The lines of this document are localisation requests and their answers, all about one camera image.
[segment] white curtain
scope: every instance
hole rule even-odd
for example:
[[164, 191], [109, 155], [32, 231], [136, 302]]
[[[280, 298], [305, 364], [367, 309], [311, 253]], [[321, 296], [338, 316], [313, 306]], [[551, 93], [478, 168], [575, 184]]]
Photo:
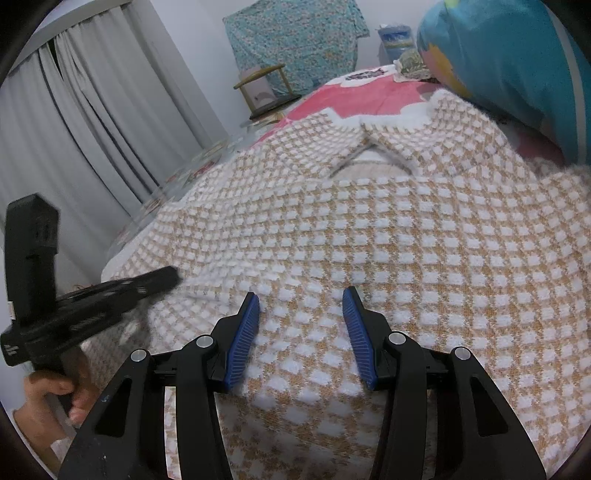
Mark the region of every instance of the white curtain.
[[201, 151], [202, 132], [183, 118], [120, 7], [69, 28], [55, 46], [96, 141], [143, 203]]
[[59, 34], [57, 65], [45, 45], [0, 88], [0, 221], [35, 192], [60, 209], [61, 292], [100, 282], [118, 232], [212, 142], [147, 34], [114, 8]]
[[[11, 201], [41, 193], [61, 211], [58, 288], [98, 283], [111, 242], [140, 203], [86, 126], [47, 46], [0, 88], [0, 168], [2, 223]], [[117, 199], [112, 190], [129, 194]]]

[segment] checkered blanket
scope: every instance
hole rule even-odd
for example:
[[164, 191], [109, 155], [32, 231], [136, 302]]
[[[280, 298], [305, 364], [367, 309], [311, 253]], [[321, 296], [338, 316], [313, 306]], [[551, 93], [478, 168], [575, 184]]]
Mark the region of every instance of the checkered blanket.
[[[591, 176], [526, 163], [445, 90], [427, 114], [407, 128], [315, 113], [165, 205], [116, 277], [173, 264], [184, 281], [85, 344], [99, 383], [136, 347], [210, 332], [252, 290], [261, 322], [244, 382], [217, 397], [236, 477], [366, 479], [385, 394], [357, 372], [341, 307], [354, 285], [423, 346], [470, 348], [554, 471], [591, 423]], [[408, 175], [347, 179], [369, 145]], [[174, 391], [165, 429], [180, 478]], [[430, 442], [427, 470], [432, 459]]]

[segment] knitted blanket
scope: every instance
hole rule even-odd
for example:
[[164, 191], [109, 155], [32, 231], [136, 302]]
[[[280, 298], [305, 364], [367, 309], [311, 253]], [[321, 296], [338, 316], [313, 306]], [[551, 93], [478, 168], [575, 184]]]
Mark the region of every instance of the knitted blanket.
[[[261, 320], [244, 382], [216, 397], [235, 476], [366, 479], [385, 394], [357, 372], [341, 307], [354, 285], [422, 346], [470, 348], [556, 470], [591, 423], [591, 176], [526, 163], [445, 90], [428, 116], [406, 128], [315, 113], [165, 205], [116, 276], [173, 264], [184, 281], [84, 345], [101, 386], [134, 348], [178, 349], [252, 290]], [[409, 175], [336, 179], [367, 145]], [[165, 429], [180, 478], [174, 391]]]

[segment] teal floral cloth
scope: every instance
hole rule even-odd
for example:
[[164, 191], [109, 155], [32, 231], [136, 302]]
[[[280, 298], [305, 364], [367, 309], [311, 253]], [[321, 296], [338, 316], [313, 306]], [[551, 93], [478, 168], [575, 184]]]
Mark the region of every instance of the teal floral cloth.
[[[259, 0], [224, 24], [241, 72], [285, 63], [302, 95], [355, 70], [357, 39], [369, 36], [355, 0]], [[277, 94], [287, 93], [279, 74], [267, 78]]]

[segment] finger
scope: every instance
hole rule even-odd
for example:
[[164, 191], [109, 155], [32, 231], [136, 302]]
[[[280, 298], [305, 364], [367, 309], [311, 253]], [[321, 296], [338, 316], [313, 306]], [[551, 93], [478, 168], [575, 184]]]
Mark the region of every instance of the finger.
[[72, 380], [49, 370], [33, 372], [25, 378], [23, 386], [28, 400], [42, 400], [48, 393], [65, 395], [74, 390]]
[[95, 404], [96, 399], [99, 396], [99, 389], [93, 385], [88, 384], [79, 387], [72, 396], [72, 406], [78, 408], [84, 408], [90, 410]]
[[85, 410], [83, 408], [72, 407], [68, 417], [74, 425], [80, 425], [80, 424], [84, 423], [87, 415], [88, 415], [88, 410]]
[[80, 354], [78, 356], [78, 376], [81, 381], [90, 381], [90, 364], [88, 362], [88, 357], [82, 350], [80, 350]]
[[78, 387], [72, 395], [72, 406], [84, 408], [90, 400], [90, 390], [86, 387]]

